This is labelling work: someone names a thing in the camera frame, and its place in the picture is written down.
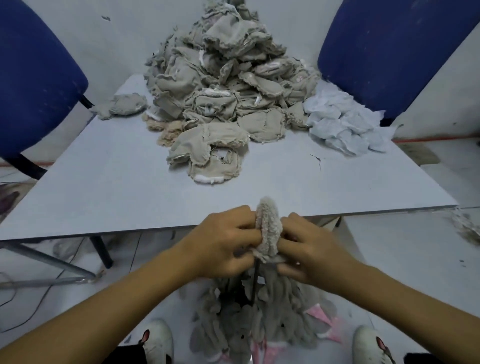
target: person's left hand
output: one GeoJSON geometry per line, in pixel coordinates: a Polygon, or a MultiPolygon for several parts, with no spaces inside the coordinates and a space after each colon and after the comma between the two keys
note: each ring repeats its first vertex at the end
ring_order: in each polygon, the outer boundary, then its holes
{"type": "Polygon", "coordinates": [[[254,226],[255,211],[247,205],[210,214],[175,248],[193,262],[195,276],[233,277],[253,266],[251,252],[240,257],[234,256],[234,252],[245,252],[249,246],[257,247],[262,242],[262,233],[254,226]]]}

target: white shoe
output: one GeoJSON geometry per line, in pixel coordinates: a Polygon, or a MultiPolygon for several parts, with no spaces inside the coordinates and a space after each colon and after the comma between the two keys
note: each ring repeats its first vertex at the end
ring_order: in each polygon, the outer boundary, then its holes
{"type": "Polygon", "coordinates": [[[138,343],[144,347],[148,364],[173,364],[173,336],[164,320],[150,321],[138,343]]]}
{"type": "Polygon", "coordinates": [[[378,331],[360,326],[353,336],[353,364],[395,364],[378,331]]]}

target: wall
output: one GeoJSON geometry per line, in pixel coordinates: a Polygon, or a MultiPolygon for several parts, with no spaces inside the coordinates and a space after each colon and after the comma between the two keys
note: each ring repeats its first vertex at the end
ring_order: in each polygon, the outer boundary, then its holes
{"type": "MultiPolygon", "coordinates": [[[[86,96],[105,101],[143,63],[175,25],[190,29],[202,15],[203,0],[24,0],[48,24],[86,74],[86,96]]],[[[288,54],[316,64],[321,45],[342,0],[247,0],[258,10],[274,39],[288,54]]],[[[401,137],[466,134],[478,125],[480,30],[449,59],[397,124],[401,137]]],[[[48,137],[25,152],[36,161],[53,161],[78,135],[89,112],[76,107],[48,137]]]]}

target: floor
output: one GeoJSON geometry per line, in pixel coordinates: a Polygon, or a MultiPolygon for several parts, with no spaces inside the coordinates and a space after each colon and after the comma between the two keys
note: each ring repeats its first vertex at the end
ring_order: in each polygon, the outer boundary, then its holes
{"type": "MultiPolygon", "coordinates": [[[[480,225],[480,147],[476,145],[477,141],[428,142],[427,146],[437,154],[441,163],[422,168],[457,199],[463,212],[469,213],[472,221],[480,225]]],[[[0,168],[0,183],[21,182],[26,178],[13,169],[0,168]]],[[[451,212],[346,217],[334,232],[358,259],[379,267],[424,293],[480,316],[480,247],[468,243],[458,234],[451,221],[451,212]]],[[[73,256],[73,263],[94,272],[102,272],[103,276],[89,284],[55,286],[46,295],[47,288],[21,289],[11,303],[5,305],[2,303],[11,299],[14,292],[0,291],[0,347],[118,281],[187,233],[183,230],[107,236],[105,240],[115,261],[113,268],[108,271],[103,269],[87,239],[74,238],[72,243],[81,242],[81,245],[73,256]]],[[[57,242],[46,241],[33,247],[51,254],[57,242]]],[[[0,270],[8,274],[8,277],[0,274],[1,280],[54,278],[61,273],[57,268],[4,249],[0,250],[0,270]]],[[[62,273],[62,277],[68,276],[68,273],[62,273]]],[[[176,345],[176,362],[203,362],[201,357],[190,353],[188,337],[193,327],[191,316],[196,299],[205,284],[207,282],[204,280],[195,281],[182,288],[181,292],[174,292],[145,318],[146,321],[163,317],[169,322],[176,345]]],[[[351,336],[358,325],[373,324],[382,333],[397,363],[402,362],[407,352],[424,351],[379,317],[339,297],[332,299],[344,321],[343,344],[322,342],[317,351],[291,349],[279,358],[278,363],[292,359],[299,363],[318,362],[318,355],[322,356],[325,363],[351,363],[351,336]]],[[[139,330],[128,335],[126,341],[136,340],[139,330]]]]}

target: white table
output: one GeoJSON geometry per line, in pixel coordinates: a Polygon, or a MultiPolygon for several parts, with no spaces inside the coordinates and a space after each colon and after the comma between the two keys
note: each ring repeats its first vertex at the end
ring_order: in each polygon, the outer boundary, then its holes
{"type": "MultiPolygon", "coordinates": [[[[142,75],[117,93],[149,95],[142,75]]],[[[169,168],[168,148],[140,115],[95,118],[0,226],[0,241],[98,235],[190,226],[207,214],[268,195],[282,215],[350,215],[457,205],[394,143],[386,154],[348,158],[287,131],[275,143],[249,143],[240,176],[196,184],[187,167],[169,168]]]]}

